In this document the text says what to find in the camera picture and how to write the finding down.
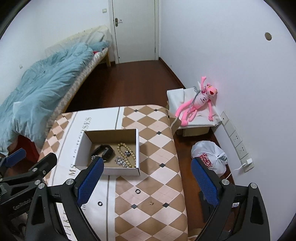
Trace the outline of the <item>black smart band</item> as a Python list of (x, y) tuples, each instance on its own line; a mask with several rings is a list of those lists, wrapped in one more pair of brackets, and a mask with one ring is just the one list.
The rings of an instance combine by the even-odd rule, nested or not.
[(99, 145), (91, 154), (91, 160), (96, 157), (101, 157), (104, 162), (109, 162), (115, 155), (114, 150), (110, 145)]

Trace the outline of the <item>silver charm brooch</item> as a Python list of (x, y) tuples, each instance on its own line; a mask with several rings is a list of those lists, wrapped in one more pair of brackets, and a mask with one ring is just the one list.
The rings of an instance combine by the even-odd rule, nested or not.
[(129, 150), (125, 150), (125, 155), (126, 155), (127, 157), (129, 157), (129, 156), (131, 155), (131, 152), (130, 152)]

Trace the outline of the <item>blue duvet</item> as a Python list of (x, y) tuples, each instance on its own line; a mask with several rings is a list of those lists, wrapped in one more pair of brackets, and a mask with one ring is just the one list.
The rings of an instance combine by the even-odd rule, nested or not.
[(78, 43), (37, 61), (23, 74), (1, 104), (2, 154), (19, 135), (42, 147), (49, 118), (93, 56), (87, 44)]

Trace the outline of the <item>white cardboard box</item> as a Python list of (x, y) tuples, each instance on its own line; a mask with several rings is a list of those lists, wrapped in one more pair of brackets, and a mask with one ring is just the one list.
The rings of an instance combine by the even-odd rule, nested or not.
[(75, 166), (79, 170), (86, 169), (97, 157), (103, 159), (104, 175), (139, 176), (139, 131), (84, 132), (76, 152)]

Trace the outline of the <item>white plastic bag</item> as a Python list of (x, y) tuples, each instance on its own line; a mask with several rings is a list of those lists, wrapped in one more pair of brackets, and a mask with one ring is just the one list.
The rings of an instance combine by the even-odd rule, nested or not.
[(191, 157), (199, 157), (208, 169), (219, 177), (226, 172), (227, 156), (225, 152), (212, 141), (196, 142), (191, 148)]

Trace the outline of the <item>bed with patterned mattress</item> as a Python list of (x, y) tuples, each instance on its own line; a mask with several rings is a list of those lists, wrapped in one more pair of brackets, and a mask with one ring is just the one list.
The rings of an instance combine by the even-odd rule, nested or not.
[(12, 150), (19, 136), (39, 149), (82, 83), (108, 55), (109, 29), (98, 26), (72, 35), (46, 49), (46, 58), (28, 68), (18, 86), (1, 104), (1, 154)]

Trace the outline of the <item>checkered tablecloth with text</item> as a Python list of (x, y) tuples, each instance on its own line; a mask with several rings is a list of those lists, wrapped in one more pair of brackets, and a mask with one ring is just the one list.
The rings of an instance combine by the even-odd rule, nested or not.
[(50, 186), (75, 178), (98, 145), (115, 158), (82, 211), (100, 240), (187, 240), (188, 221), (172, 118), (159, 105), (60, 114), (40, 156), (57, 156)]

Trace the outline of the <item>white cloth covered box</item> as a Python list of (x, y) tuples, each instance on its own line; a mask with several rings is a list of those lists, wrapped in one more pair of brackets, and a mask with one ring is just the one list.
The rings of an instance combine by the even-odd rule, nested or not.
[[(194, 99), (200, 92), (200, 87), (168, 90), (166, 94), (168, 97), (167, 107), (169, 112), (175, 115), (177, 109), (182, 104)], [(211, 106), (213, 120), (209, 120), (210, 110), (208, 103), (205, 103), (196, 111), (195, 115), (194, 112), (188, 115), (188, 124), (186, 126), (179, 126), (177, 134), (183, 135), (183, 137), (200, 136), (208, 133), (211, 127), (215, 127), (222, 123), (221, 116), (217, 112), (214, 103), (212, 103)]]

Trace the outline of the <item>pink panther plush toy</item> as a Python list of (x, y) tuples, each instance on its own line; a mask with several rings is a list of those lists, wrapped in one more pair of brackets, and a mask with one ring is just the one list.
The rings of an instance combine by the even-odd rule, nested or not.
[(217, 95), (218, 90), (210, 83), (204, 85), (206, 79), (206, 76), (202, 76), (201, 90), (197, 92), (193, 99), (181, 104), (178, 107), (175, 116), (179, 118), (181, 112), (183, 112), (181, 117), (181, 126), (187, 126), (189, 122), (191, 122), (196, 117), (198, 110), (205, 104), (208, 104), (209, 109), (208, 120), (213, 121), (212, 99)]

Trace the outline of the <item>white pillow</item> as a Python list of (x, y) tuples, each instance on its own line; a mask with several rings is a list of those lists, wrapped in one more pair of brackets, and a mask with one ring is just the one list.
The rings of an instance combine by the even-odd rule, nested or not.
[(106, 41), (109, 45), (112, 43), (112, 35), (106, 25), (90, 28), (60, 40), (56, 44), (45, 49), (45, 55), (49, 57), (50, 55), (63, 49), (68, 49), (77, 43), (86, 43), (90, 46), (101, 41)]

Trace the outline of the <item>white door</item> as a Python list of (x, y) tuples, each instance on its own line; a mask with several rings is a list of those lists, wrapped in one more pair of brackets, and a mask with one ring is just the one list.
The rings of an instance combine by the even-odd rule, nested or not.
[(116, 64), (159, 58), (159, 1), (109, 1)]

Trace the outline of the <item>white wall socket strip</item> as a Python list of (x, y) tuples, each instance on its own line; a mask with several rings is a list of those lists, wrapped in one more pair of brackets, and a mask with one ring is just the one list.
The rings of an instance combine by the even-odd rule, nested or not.
[[(230, 118), (227, 116), (226, 112), (223, 111), (221, 113), (221, 120), (222, 120), (222, 125), (224, 127), (224, 130), (227, 133), (227, 136), (230, 139), (230, 142), (232, 143), (236, 154), (238, 158), (241, 161), (241, 165), (249, 158), (251, 158), (241, 136), (236, 130), (236, 127), (234, 126), (233, 122), (230, 120)], [(243, 167), (241, 170), (244, 172), (247, 172), (251, 170), (254, 167), (254, 163), (250, 164), (247, 167)]]

